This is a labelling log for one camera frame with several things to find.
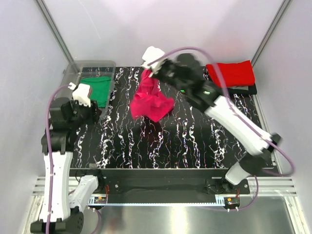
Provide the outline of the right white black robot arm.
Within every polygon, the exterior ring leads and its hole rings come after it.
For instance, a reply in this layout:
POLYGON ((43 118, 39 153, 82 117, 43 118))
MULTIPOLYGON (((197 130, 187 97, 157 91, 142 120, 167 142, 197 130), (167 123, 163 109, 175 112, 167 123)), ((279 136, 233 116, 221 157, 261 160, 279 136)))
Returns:
POLYGON ((182 54, 171 60, 161 52, 151 69, 153 78, 182 92, 192 107, 216 120, 246 149, 247 154, 210 186, 214 193, 233 193, 242 180, 262 171, 281 141, 279 134, 262 130, 236 108, 219 87, 204 78, 199 61, 193 55, 182 54))

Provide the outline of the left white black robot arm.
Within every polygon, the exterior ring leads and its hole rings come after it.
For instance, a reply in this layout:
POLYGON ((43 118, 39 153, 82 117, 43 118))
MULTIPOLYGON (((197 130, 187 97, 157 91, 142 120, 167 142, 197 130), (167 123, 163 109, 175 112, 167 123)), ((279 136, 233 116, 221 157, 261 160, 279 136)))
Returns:
POLYGON ((100 172, 84 175, 78 186, 69 191, 70 166, 77 130, 95 124, 101 111, 95 100, 83 105, 77 100, 60 97, 47 109, 45 134, 41 139, 45 163, 44 199, 38 220, 30 226, 33 234, 79 234, 92 193, 100 193, 105 181, 100 172))

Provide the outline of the pink t shirt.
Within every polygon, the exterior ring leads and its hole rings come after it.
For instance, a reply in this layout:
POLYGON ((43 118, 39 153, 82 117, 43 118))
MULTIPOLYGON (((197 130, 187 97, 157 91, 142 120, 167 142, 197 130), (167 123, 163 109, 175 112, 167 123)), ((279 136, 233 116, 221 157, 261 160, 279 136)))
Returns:
POLYGON ((150 74, 151 70, 142 72, 139 86, 130 102, 130 111, 133 119, 147 117, 158 122, 174 108, 175 101, 161 92, 158 80, 150 74))

